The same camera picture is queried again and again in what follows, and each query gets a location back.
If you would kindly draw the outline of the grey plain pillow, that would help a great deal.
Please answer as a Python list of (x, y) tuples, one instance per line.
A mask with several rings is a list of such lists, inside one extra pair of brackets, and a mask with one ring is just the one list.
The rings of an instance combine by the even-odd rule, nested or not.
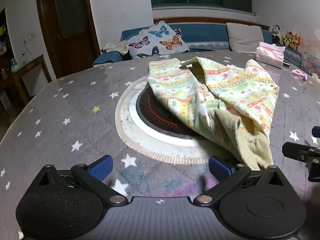
[(264, 41), (262, 30), (257, 25), (226, 23), (229, 46), (232, 51), (256, 52), (260, 42)]

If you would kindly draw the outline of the beige crumpled cloth on sofa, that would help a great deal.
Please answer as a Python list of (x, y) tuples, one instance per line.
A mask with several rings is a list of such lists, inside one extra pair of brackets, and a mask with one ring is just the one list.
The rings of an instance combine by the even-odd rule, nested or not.
[(118, 52), (121, 55), (127, 54), (129, 51), (129, 46), (125, 43), (107, 43), (102, 49), (102, 53), (112, 53), (112, 52)]

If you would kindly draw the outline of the dark wooden shelf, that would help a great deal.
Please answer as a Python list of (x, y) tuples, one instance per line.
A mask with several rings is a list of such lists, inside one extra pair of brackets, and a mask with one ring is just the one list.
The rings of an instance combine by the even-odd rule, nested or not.
[(11, 111), (15, 106), (15, 87), (12, 79), (11, 60), (14, 58), (10, 43), (6, 9), (1, 10), (1, 119), (10, 126)]

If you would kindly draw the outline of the round black induction cooker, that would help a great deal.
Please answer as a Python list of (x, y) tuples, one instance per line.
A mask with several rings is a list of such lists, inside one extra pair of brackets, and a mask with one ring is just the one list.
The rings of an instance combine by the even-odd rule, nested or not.
[(136, 111), (142, 122), (159, 133), (181, 139), (201, 139), (194, 132), (170, 113), (154, 96), (149, 85), (143, 89), (136, 101)]

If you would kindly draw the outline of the yellow plush toy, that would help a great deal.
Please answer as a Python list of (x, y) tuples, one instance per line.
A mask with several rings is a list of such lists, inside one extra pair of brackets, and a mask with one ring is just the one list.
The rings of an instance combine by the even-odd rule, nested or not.
[(281, 38), (281, 44), (285, 46), (286, 48), (292, 48), (293, 47), (293, 32), (288, 31), (282, 38)]

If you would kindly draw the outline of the dark wooden door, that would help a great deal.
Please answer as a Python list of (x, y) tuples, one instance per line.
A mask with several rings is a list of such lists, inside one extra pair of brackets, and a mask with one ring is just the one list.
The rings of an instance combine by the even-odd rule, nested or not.
[(36, 0), (56, 78), (92, 67), (100, 54), (90, 0)]

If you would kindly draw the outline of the orange fox plush toy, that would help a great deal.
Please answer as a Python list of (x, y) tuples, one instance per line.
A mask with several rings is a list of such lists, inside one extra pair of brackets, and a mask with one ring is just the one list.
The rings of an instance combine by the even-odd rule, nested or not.
[(290, 44), (290, 47), (295, 50), (298, 51), (298, 47), (300, 45), (300, 36), (298, 36), (297, 34), (294, 35), (292, 43)]

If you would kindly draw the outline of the butterfly print pillow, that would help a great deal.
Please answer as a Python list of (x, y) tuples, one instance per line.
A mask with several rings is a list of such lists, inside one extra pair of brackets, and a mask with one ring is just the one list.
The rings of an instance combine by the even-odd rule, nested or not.
[(122, 43), (128, 45), (133, 59), (189, 51), (188, 45), (182, 40), (182, 34), (177, 33), (165, 21), (131, 34), (123, 39)]

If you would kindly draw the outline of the brown wooden side table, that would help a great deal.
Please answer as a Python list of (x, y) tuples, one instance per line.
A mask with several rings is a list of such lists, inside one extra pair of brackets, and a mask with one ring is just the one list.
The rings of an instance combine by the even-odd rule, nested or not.
[(44, 55), (20, 66), (12, 72), (12, 79), (25, 106), (44, 86), (52, 82)]

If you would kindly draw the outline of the panda plush toy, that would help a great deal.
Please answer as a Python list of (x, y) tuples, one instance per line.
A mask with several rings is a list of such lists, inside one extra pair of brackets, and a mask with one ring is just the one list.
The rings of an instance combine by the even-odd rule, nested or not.
[(280, 32), (279, 25), (275, 24), (272, 27), (271, 33), (272, 33), (272, 43), (280, 43), (280, 40), (282, 39), (282, 34)]

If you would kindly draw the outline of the pink tissue box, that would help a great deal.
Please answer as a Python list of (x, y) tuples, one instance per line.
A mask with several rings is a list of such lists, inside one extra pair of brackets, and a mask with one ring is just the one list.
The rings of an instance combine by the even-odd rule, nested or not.
[(284, 51), (286, 47), (276, 46), (275, 44), (268, 44), (259, 42), (256, 49), (256, 60), (262, 63), (269, 64), (276, 68), (282, 68), (284, 63)]

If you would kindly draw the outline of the colourful patterned children's pants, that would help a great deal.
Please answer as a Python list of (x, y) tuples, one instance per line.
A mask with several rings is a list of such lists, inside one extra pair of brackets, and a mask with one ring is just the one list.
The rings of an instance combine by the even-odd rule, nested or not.
[(255, 60), (244, 68), (204, 57), (149, 63), (148, 83), (176, 118), (253, 170), (273, 164), (271, 124), (279, 86)]

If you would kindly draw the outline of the small pink cloth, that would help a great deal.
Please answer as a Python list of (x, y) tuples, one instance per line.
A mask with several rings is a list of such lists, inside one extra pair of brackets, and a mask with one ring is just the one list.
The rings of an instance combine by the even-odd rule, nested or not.
[(305, 72), (302, 72), (299, 69), (292, 70), (292, 75), (298, 79), (302, 79), (303, 81), (306, 81), (308, 79), (308, 75)]

